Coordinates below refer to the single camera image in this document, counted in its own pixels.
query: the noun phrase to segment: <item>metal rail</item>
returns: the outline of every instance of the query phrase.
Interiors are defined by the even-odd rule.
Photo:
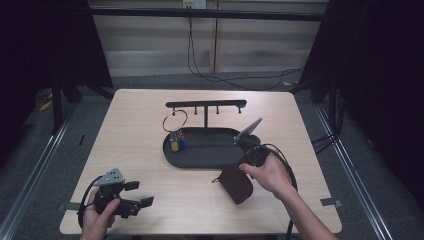
[[[329,136],[332,135],[332,130],[330,124],[328,123],[328,116],[324,108],[321,104],[317,104],[315,105],[315,107],[318,112],[318,116],[321,120],[321,123],[325,128],[325,131]],[[375,230],[375,233],[378,236],[378,239],[393,240],[393,237],[390,234],[390,231],[384,221],[383,216],[381,215],[380,211],[378,210],[377,206],[369,195],[367,188],[364,185],[364,182],[359,176],[355,165],[350,159],[349,154],[347,153],[340,139],[336,139],[334,141],[333,147],[337,153],[337,156],[339,157],[340,163],[342,164],[350,180],[350,183],[352,184],[353,189],[355,190],[356,195],[359,198],[359,201],[361,202],[362,207],[364,208],[365,213],[367,214],[367,217],[372,227]]]

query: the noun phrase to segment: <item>person's right hand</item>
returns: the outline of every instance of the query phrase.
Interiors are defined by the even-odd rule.
[[[268,155],[261,167],[242,163],[239,168],[254,177],[265,190],[272,192],[277,199],[283,200],[281,194],[292,188],[286,168],[280,159],[272,153]]]

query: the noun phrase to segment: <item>black stand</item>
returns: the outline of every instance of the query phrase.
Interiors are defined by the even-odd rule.
[[[204,127],[182,128],[186,148],[173,152],[170,145],[170,134],[163,141],[163,152],[166,160],[179,168],[204,168],[222,169],[224,166],[235,164],[244,156],[244,152],[234,145],[234,137],[240,132],[231,128],[209,128],[208,109],[213,106],[219,114],[220,106],[246,106],[246,100],[219,100],[219,101],[193,101],[193,102],[168,102],[168,108],[204,107]]]

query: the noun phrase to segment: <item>hand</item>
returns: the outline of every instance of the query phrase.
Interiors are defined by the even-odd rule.
[[[94,198],[98,191],[98,188],[91,191],[88,204],[94,202]],[[107,229],[112,227],[112,224],[115,222],[115,215],[113,215],[113,212],[116,210],[119,203],[120,200],[118,198],[114,199],[106,206],[106,209],[100,215],[96,212],[94,205],[87,206],[84,211],[84,222],[80,239],[102,240],[106,236]]]
[[[279,200],[283,200],[281,194],[284,194],[285,190],[293,188],[286,168],[280,159],[272,153],[267,156],[264,165],[261,167],[242,163],[239,168],[254,177],[265,190],[272,192]]]

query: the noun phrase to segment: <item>horizontal bar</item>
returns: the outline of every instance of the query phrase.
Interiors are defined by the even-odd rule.
[[[211,9],[179,9],[179,8],[119,8],[119,7],[44,7],[49,13],[78,13],[107,16],[150,16],[150,17],[191,17],[191,18],[229,18],[229,19],[262,19],[292,20],[320,22],[327,18],[346,18],[346,16],[330,16],[317,13],[289,12],[254,12]]]
[[[189,101],[189,102],[167,102],[168,108],[178,107],[209,107],[209,106],[236,106],[244,108],[247,104],[246,100],[213,100],[213,101]]]

